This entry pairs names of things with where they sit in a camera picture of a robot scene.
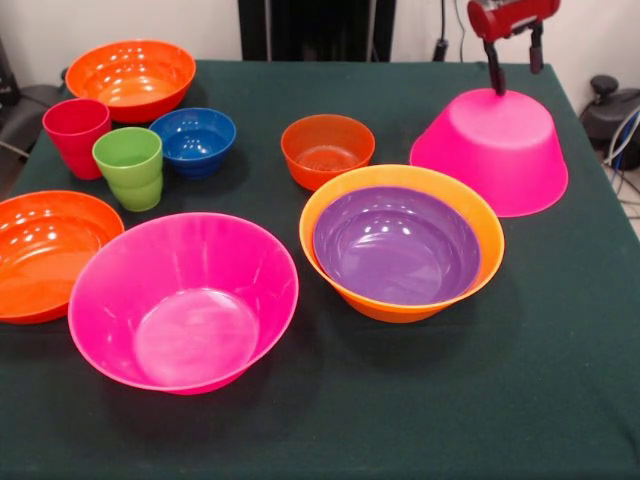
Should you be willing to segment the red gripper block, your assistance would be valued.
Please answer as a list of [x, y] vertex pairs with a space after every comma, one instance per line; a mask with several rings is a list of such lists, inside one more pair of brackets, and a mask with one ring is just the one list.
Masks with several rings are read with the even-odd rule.
[[491, 86], [498, 96], [506, 93], [504, 71], [493, 42], [531, 29], [529, 49], [530, 71], [539, 74], [544, 68], [543, 22], [560, 7], [559, 0], [469, 1], [467, 14], [475, 34], [483, 41], [487, 56]]

